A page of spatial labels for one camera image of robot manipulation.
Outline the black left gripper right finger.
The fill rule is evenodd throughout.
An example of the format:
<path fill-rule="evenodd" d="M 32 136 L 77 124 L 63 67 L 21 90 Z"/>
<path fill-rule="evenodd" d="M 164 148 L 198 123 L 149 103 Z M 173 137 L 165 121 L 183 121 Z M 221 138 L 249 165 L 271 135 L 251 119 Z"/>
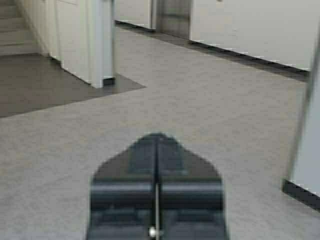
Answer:
<path fill-rule="evenodd" d="M 157 153 L 161 239 L 229 239 L 224 186 L 216 168 L 166 135 L 159 137 Z"/>

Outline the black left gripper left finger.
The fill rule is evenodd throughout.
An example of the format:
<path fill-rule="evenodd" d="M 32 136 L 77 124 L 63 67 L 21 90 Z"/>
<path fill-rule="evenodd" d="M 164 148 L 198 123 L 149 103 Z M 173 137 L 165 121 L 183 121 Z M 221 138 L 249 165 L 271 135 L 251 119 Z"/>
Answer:
<path fill-rule="evenodd" d="M 90 181 L 87 240 L 150 240 L 158 136 L 147 134 L 103 162 Z"/>

